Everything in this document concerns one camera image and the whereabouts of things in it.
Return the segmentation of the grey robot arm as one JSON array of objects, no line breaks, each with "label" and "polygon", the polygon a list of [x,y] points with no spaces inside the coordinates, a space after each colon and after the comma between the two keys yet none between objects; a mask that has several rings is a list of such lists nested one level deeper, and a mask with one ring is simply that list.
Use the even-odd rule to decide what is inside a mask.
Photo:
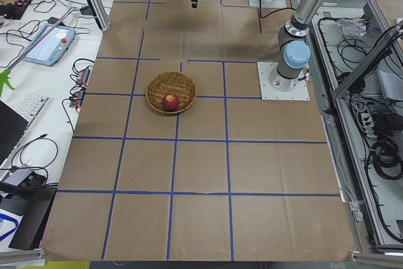
[{"label": "grey robot arm", "polygon": [[322,0],[301,0],[292,17],[281,27],[278,44],[281,59],[270,73],[269,82],[278,91],[291,91],[300,71],[310,59],[311,51],[304,38]]}]

